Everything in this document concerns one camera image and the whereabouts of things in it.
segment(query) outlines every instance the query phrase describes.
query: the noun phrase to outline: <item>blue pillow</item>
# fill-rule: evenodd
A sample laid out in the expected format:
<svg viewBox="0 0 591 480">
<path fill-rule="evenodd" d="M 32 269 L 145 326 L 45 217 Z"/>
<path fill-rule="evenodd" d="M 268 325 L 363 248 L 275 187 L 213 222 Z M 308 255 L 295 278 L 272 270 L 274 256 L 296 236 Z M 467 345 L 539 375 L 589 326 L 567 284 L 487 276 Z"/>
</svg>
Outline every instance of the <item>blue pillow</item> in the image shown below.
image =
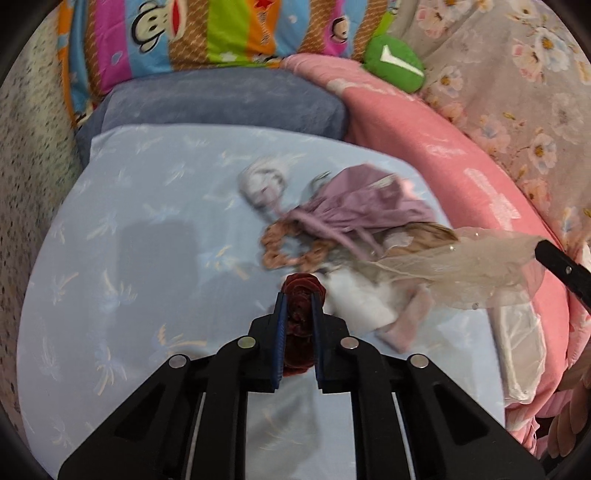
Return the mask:
<svg viewBox="0 0 591 480">
<path fill-rule="evenodd" d="M 341 140 L 347 117 L 339 98 L 286 70 L 193 70 L 117 85 L 76 141 L 86 166 L 92 138 L 121 125 L 252 125 Z"/>
</svg>

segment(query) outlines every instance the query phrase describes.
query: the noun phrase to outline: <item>purple cloth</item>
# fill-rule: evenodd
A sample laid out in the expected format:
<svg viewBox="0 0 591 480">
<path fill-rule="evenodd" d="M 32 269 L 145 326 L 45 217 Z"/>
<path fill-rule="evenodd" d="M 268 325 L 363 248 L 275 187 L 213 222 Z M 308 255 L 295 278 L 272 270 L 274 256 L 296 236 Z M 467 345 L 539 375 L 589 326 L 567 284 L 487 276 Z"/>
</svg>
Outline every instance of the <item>purple cloth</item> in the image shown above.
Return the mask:
<svg viewBox="0 0 591 480">
<path fill-rule="evenodd" d="M 429 205 L 405 194 L 398 176 L 369 164 L 344 169 L 288 217 L 299 220 L 311 235 L 339 241 L 360 258 L 366 255 L 344 233 L 357 232 L 375 249 L 369 233 L 436 221 Z"/>
</svg>

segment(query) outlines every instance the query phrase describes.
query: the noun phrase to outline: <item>pink blanket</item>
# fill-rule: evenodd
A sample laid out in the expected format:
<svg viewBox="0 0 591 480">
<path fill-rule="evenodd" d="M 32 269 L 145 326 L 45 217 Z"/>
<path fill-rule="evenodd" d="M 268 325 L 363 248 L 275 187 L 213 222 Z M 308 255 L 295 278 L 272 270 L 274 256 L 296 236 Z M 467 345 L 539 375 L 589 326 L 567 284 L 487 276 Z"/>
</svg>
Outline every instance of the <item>pink blanket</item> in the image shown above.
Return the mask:
<svg viewBox="0 0 591 480">
<path fill-rule="evenodd" d="M 351 60 L 298 54 L 285 59 L 281 67 L 338 95 L 350 115 L 346 140 L 403 158 L 415 167 L 455 228 L 515 230 L 557 243 L 536 210 L 491 158 L 418 98 Z M 564 285 L 546 273 L 533 303 L 544 328 L 545 372 L 534 401 L 506 411 L 507 429 L 530 451 L 535 449 L 534 416 L 560 382 L 569 342 Z"/>
</svg>

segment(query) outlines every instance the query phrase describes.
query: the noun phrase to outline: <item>dark red cloth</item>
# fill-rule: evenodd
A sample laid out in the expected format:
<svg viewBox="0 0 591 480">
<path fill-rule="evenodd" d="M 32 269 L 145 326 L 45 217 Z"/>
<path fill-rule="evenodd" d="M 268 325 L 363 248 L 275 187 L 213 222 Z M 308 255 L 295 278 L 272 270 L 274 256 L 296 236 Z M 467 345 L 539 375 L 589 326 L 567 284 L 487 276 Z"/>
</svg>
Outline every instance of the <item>dark red cloth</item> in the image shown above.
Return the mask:
<svg viewBox="0 0 591 480">
<path fill-rule="evenodd" d="M 317 293 L 324 305 L 326 289 L 314 275 L 295 273 L 285 280 L 281 291 L 287 295 L 287 338 L 283 376 L 305 373 L 314 365 L 312 341 L 312 299 Z"/>
</svg>

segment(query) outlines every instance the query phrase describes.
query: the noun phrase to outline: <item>metal screw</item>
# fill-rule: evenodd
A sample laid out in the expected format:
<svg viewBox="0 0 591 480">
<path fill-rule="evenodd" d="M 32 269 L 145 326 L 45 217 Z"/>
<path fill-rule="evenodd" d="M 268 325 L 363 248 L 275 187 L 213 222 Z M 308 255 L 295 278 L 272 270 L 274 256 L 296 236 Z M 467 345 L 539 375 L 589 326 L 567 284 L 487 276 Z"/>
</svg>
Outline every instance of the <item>metal screw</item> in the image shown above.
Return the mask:
<svg viewBox="0 0 591 480">
<path fill-rule="evenodd" d="M 187 364 L 187 357 L 184 355 L 175 355 L 168 361 L 170 368 L 182 368 Z"/>
<path fill-rule="evenodd" d="M 413 355 L 410 358 L 410 364 L 413 367 L 425 368 L 429 364 L 429 359 L 424 355 Z"/>
<path fill-rule="evenodd" d="M 238 346 L 240 348 L 252 348 L 256 345 L 256 340 L 253 337 L 242 337 L 238 340 Z"/>
<path fill-rule="evenodd" d="M 353 337 L 345 337 L 341 339 L 340 345 L 347 350 L 353 350 L 359 346 L 359 340 Z"/>
</svg>

